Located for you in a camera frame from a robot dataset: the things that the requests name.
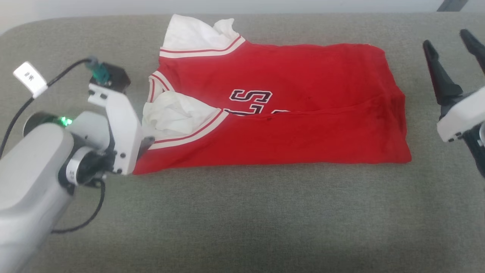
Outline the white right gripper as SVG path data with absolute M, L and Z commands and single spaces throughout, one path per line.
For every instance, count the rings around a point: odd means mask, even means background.
M 460 30 L 460 37 L 468 50 L 475 57 L 483 74 L 485 74 L 485 45 L 469 30 Z M 435 98 L 441 107 L 454 104 L 462 97 L 462 88 L 451 80 L 439 60 L 439 54 L 430 40 L 423 42 L 423 51 Z M 485 120 L 485 88 L 480 88 L 468 97 L 451 107 L 449 112 L 437 123 L 437 130 L 444 142 L 457 139 L 458 133 L 471 130 Z

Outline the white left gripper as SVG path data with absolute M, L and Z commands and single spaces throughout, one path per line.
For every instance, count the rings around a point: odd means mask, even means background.
M 117 152 L 113 170 L 122 175 L 129 175 L 139 160 L 155 143 L 153 136 L 144 137 L 141 122 L 128 97 L 118 91 L 90 84 L 94 92 L 88 102 L 102 107 L 106 111 L 108 125 Z

